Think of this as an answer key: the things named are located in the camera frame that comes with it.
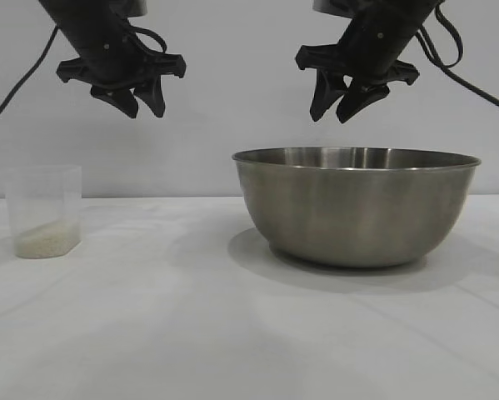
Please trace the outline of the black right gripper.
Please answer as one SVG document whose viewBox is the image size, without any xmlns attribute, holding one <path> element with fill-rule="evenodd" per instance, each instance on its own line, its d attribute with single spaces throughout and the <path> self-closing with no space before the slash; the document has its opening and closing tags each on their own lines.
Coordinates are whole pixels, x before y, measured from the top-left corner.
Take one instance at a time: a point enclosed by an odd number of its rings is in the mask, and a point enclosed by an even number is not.
<svg viewBox="0 0 499 400">
<path fill-rule="evenodd" d="M 398 57 L 436 5 L 435 1 L 408 0 L 313 2 L 314 11 L 348 18 L 350 23 L 337 43 L 303 45 L 296 55 L 301 70 L 317 70 L 310 106 L 312 120 L 319 121 L 343 97 L 336 115 L 346 123 L 364 108 L 386 98 L 390 93 L 386 83 L 412 85 L 419 72 Z M 348 86 L 343 75 L 361 82 Z"/>
</svg>

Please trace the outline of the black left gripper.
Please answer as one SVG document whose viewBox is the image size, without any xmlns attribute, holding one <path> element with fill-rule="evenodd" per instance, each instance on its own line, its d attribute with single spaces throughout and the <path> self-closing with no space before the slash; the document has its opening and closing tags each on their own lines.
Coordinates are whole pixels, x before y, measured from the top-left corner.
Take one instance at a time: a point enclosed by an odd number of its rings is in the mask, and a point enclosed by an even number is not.
<svg viewBox="0 0 499 400">
<path fill-rule="evenodd" d="M 78 58 L 62 62 L 57 74 L 64 81 L 93 84 L 90 94 L 131 119 L 140 98 L 157 118 L 166 104 L 161 76 L 183 78 L 187 65 L 182 55 L 167 52 L 156 32 L 130 23 L 144 15 L 144 1 L 41 1 Z"/>
</svg>

